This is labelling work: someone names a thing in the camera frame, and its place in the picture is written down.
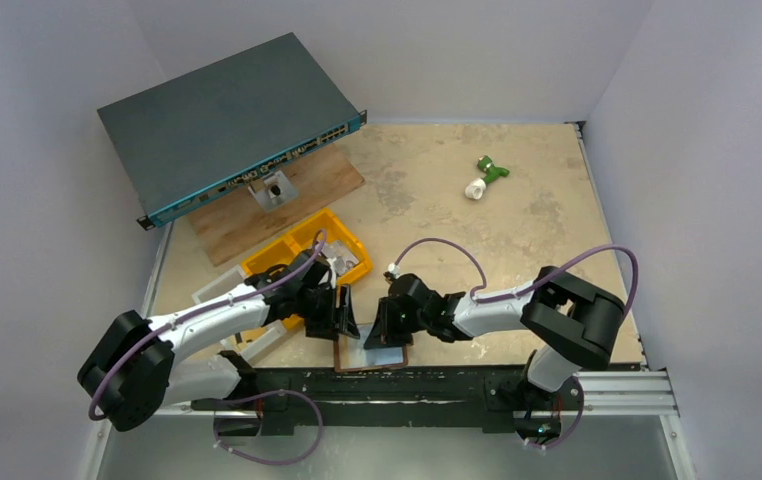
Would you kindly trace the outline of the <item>brown leather card holder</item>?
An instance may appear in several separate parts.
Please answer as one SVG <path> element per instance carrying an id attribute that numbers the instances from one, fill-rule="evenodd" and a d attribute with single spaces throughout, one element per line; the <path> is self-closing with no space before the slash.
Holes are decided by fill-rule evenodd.
<path id="1" fill-rule="evenodd" d="M 334 346 L 334 369 L 338 373 L 399 368 L 408 364 L 405 347 L 385 347 L 367 350 L 364 343 L 371 332 L 371 324 L 359 324 L 360 337 L 355 340 L 340 336 Z"/>

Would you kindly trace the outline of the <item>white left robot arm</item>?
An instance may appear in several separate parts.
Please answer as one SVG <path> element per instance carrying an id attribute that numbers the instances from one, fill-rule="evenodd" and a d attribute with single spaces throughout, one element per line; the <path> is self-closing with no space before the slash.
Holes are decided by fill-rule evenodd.
<path id="1" fill-rule="evenodd" d="M 239 353 L 223 350 L 206 360 L 194 354 L 232 335 L 292 316 L 310 338 L 359 336 L 351 286 L 339 284 L 327 259 L 307 249 L 243 279 L 211 300 L 171 314 L 117 316 L 81 366 L 77 380 L 91 396 L 88 416 L 132 430 L 159 408 L 199 400 L 251 401 L 257 374 Z"/>

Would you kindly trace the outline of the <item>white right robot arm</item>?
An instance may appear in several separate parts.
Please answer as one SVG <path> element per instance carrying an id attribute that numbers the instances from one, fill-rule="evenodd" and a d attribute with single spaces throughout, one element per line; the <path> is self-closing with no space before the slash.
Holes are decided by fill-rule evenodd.
<path id="1" fill-rule="evenodd" d="M 472 298 L 467 292 L 441 295 L 418 276 L 404 274 L 392 279 L 387 295 L 379 299 L 364 347 L 403 347 L 421 331 L 453 343 L 527 329 L 544 346 L 528 361 L 525 380 L 555 392 L 581 369 L 601 371 L 609 366 L 627 311 L 617 296 L 555 266 L 489 299 Z"/>

